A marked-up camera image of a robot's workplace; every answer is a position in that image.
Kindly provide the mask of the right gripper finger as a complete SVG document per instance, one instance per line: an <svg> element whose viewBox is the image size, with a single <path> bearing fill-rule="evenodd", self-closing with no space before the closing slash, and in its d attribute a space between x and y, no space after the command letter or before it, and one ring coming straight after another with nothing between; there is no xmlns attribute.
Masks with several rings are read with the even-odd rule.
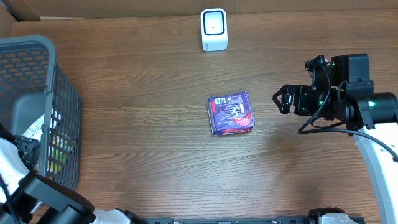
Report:
<svg viewBox="0 0 398 224"><path fill-rule="evenodd" d="M273 94L272 99L273 99L273 100L277 100L279 96L283 97L283 96L287 93L287 87L288 87L288 84L283 85L283 86L280 88L280 90L278 90L277 92L275 92L275 93Z"/></svg>
<svg viewBox="0 0 398 224"><path fill-rule="evenodd" d="M284 114L284 105L283 105L283 103L278 98L273 98L272 100L276 104L276 106L278 107L280 113Z"/></svg>

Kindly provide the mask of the purple sanitary pad pack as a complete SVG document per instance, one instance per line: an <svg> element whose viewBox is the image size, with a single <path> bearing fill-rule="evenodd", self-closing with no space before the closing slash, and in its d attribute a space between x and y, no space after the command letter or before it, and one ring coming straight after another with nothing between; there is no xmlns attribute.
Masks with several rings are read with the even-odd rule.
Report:
<svg viewBox="0 0 398 224"><path fill-rule="evenodd" d="M207 108L212 135L246 133L255 126L249 95L246 91L209 97Z"/></svg>

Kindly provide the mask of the green gold snack packet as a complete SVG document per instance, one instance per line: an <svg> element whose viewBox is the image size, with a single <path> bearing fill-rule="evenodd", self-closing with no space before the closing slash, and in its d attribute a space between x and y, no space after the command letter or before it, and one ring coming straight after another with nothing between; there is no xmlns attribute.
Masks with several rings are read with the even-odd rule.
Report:
<svg viewBox="0 0 398 224"><path fill-rule="evenodd" d="M69 143L62 139L61 137L53 137L52 144L55 147L51 147L50 157L55 160L55 162L50 163L50 171L54 173L60 173L62 171L62 166L68 162L68 152L70 152Z"/></svg>

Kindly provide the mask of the white tube gold cap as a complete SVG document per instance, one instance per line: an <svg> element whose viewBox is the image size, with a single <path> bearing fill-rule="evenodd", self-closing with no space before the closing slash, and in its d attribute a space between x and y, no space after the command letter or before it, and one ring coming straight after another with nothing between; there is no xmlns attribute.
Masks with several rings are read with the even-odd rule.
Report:
<svg viewBox="0 0 398 224"><path fill-rule="evenodd" d="M58 114L58 112L54 111L54 110L52 110L52 113L55 116L55 119L54 118L51 119L50 128L56 128L57 127L57 121L62 121L63 116L61 114ZM35 120L25 130L25 132L22 134L22 136L41 141L41 136L44 133L42 131L42 125L44 125L44 117L45 117L45 115L43 114L41 117L39 117L37 120Z"/></svg>

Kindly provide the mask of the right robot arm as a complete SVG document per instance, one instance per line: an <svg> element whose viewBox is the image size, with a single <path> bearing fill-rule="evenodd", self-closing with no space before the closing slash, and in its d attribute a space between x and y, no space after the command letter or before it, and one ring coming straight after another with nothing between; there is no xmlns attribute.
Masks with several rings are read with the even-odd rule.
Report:
<svg viewBox="0 0 398 224"><path fill-rule="evenodd" d="M376 93L367 54L318 55L304 63L310 85L273 94L282 114L309 116L299 134L345 133L354 139L372 183L382 223L397 223L397 97Z"/></svg>

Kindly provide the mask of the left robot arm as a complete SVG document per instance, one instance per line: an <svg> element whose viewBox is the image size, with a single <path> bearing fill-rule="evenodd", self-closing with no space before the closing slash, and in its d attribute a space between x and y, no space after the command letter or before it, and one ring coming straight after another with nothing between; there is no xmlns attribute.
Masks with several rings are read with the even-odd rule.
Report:
<svg viewBox="0 0 398 224"><path fill-rule="evenodd" d="M49 208L39 223L133 223L148 224L129 210L95 209L72 189L27 168L24 146L37 149L35 139L16 136L1 126L1 223L29 223L41 203Z"/></svg>

